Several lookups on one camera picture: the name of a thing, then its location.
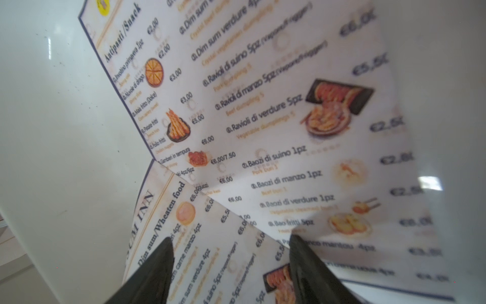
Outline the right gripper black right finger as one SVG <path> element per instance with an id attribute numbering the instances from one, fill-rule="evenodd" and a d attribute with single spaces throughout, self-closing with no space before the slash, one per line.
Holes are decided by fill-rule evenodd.
<path id="1" fill-rule="evenodd" d="M 297 303 L 360 303 L 298 235 L 290 238 L 290 265 Z"/>

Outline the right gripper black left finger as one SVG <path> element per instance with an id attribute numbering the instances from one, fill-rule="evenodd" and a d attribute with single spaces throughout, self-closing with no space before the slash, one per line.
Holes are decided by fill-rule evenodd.
<path id="1" fill-rule="evenodd" d="M 166 304 L 174 261 L 172 241 L 165 238 L 106 304 Z"/>

